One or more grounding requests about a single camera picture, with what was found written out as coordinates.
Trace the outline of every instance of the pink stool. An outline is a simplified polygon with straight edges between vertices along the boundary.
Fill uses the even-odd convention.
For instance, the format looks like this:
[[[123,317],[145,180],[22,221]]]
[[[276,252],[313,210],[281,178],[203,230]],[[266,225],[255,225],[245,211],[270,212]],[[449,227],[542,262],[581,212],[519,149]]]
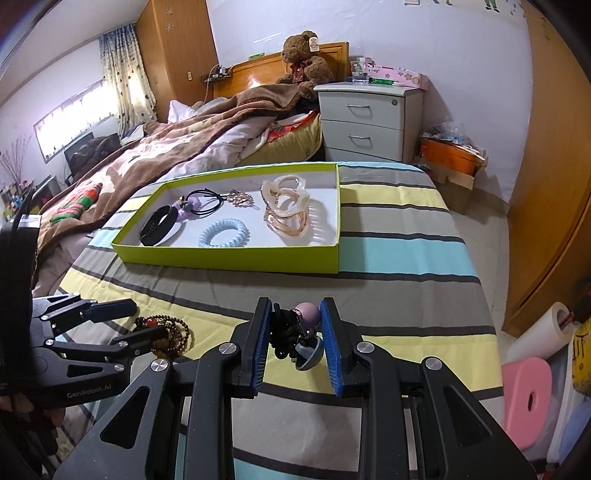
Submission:
[[[501,367],[505,390],[505,431],[520,450],[531,447],[542,432],[552,393],[552,371],[541,358]]]

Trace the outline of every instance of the black bracelet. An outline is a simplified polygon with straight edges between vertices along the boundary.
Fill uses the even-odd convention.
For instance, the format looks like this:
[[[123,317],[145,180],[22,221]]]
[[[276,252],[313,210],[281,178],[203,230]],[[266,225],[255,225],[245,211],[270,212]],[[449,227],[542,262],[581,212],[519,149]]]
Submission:
[[[156,210],[139,232],[139,241],[146,247],[161,242],[178,218],[178,210],[165,205]]]
[[[214,198],[217,200],[217,205],[214,205],[213,207],[210,207],[208,209],[201,209],[201,210],[191,209],[192,214],[197,215],[197,216],[202,216],[202,217],[207,216],[207,215],[211,215],[213,212],[219,210],[220,207],[223,205],[224,200],[226,200],[225,195],[220,195],[219,193],[213,192],[209,189],[193,190],[191,193],[189,193],[187,195],[187,198],[189,198],[191,195],[195,195],[195,194],[201,194],[205,198]]]

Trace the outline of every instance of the white nightstand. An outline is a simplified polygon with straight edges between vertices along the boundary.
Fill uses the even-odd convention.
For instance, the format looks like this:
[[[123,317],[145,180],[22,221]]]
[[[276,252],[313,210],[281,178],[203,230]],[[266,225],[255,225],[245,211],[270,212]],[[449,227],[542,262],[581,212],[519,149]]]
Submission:
[[[423,116],[422,90],[349,82],[314,90],[326,160],[412,161]]]

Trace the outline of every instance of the paper towel roll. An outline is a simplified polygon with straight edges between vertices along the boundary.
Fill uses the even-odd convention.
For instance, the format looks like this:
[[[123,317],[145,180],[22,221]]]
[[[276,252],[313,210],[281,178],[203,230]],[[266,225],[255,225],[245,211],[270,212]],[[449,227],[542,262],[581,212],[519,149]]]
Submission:
[[[567,345],[573,337],[574,326],[569,323],[564,330],[558,324],[566,318],[569,310],[556,302],[519,337],[507,352],[507,363],[524,360],[531,356],[548,358]]]

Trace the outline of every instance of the brown teddy bear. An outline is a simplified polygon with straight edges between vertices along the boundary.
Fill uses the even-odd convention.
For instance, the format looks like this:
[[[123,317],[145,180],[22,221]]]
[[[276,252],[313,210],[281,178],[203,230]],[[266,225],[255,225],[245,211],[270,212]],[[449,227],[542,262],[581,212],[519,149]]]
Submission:
[[[289,64],[291,73],[277,79],[275,83],[299,83],[301,95],[308,100],[316,99],[314,87],[334,82],[335,76],[330,71],[326,60],[310,51],[310,39],[317,40],[317,35],[305,30],[301,35],[288,37],[283,44],[281,57]]]

